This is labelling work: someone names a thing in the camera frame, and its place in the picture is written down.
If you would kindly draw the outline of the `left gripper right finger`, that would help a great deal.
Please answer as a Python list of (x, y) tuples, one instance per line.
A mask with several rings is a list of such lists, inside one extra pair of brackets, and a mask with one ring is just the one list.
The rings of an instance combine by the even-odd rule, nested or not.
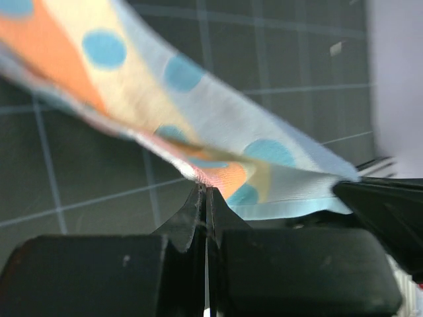
[(393, 316), (403, 298), (362, 229), (254, 229), (206, 192), (212, 316)]

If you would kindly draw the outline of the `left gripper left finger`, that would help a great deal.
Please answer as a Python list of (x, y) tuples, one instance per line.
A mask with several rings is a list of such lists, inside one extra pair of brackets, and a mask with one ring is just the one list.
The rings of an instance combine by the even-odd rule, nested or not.
[(2, 316), (201, 316), (206, 189), (151, 234), (38, 236), (1, 273)]

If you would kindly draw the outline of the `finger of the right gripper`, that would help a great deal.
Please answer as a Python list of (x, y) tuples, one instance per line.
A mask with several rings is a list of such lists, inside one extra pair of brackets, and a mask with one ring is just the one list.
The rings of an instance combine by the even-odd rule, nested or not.
[(332, 191), (399, 266), (422, 283), (422, 179), (362, 178)]

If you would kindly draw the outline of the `polka dot striped towel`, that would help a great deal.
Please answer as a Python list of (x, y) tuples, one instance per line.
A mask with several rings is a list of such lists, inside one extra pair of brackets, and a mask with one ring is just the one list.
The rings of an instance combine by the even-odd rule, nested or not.
[(350, 209), (356, 169), (226, 85), (125, 1), (2, 1), (1, 74), (217, 187), (246, 220)]

